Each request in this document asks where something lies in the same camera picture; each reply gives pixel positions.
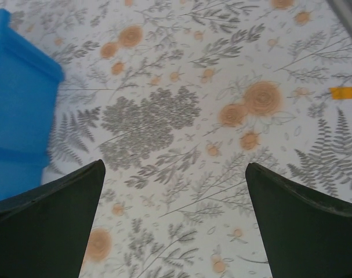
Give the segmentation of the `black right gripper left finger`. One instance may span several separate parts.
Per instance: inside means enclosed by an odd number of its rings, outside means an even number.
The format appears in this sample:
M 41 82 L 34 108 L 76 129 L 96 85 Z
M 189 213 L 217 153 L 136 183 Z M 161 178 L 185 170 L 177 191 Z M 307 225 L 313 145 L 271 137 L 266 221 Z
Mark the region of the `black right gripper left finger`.
M 94 161 L 0 201 L 0 277 L 78 277 L 103 189 Z

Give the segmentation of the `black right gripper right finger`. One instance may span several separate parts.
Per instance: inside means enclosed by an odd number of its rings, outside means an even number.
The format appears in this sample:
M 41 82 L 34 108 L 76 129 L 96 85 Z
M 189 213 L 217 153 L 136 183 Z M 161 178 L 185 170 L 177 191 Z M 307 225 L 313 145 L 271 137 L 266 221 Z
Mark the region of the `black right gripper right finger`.
M 257 163 L 245 178 L 273 277 L 352 277 L 352 203 Z

